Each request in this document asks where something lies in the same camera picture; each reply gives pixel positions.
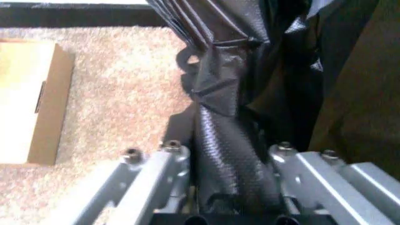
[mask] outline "black vinyl cover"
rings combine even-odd
[[[183,118],[192,121],[180,126],[191,135],[181,141],[193,144],[200,211],[280,212],[266,150],[280,141],[308,149],[378,0],[148,2],[188,45],[178,63],[193,99]],[[190,55],[199,63],[187,65]]]

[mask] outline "dark wall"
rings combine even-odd
[[[147,5],[0,3],[3,27],[165,26]]]

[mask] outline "cardboard box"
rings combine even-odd
[[[52,42],[0,39],[0,163],[53,165],[73,57]]]

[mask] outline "cardboard box flap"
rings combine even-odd
[[[57,49],[51,42],[0,41],[0,163],[27,162]]]

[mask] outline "beige carpet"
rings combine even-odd
[[[0,166],[0,225],[38,224],[81,178],[131,146],[155,150],[168,117],[190,103],[167,28],[0,29],[0,38],[53,40],[75,54],[57,164]]]

